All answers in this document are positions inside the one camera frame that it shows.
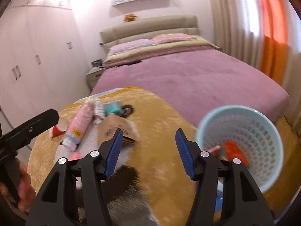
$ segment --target pink bottle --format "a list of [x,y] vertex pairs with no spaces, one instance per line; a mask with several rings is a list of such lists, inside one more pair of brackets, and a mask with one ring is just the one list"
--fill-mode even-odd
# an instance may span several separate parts
[[94,100],[87,100],[81,109],[77,112],[76,117],[73,119],[69,126],[66,136],[62,144],[70,151],[75,151],[78,144],[82,140],[87,127],[89,126],[94,112]]

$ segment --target curtain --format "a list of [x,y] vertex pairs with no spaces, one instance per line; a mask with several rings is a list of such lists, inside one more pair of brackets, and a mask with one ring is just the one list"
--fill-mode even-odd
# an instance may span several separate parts
[[265,73],[291,98],[286,117],[301,135],[301,21],[288,0],[210,0],[215,44]]

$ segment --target white wardrobe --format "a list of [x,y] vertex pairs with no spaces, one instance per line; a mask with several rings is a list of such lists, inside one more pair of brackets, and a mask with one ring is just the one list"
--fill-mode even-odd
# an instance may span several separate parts
[[73,12],[16,6],[0,18],[0,103],[13,127],[89,95]]

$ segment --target beige curtain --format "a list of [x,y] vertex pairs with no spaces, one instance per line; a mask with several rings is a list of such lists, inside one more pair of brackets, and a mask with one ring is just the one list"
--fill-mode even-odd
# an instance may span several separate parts
[[286,114],[288,122],[301,136],[301,21],[288,0],[283,0],[288,27],[289,52],[282,87],[291,104]]
[[215,44],[222,52],[259,69],[263,25],[259,0],[210,0]]

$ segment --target orange curtain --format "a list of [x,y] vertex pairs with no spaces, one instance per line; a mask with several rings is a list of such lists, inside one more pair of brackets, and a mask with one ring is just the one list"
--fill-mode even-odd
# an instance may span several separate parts
[[264,49],[260,70],[282,84],[288,53],[288,35],[282,0],[261,0]]

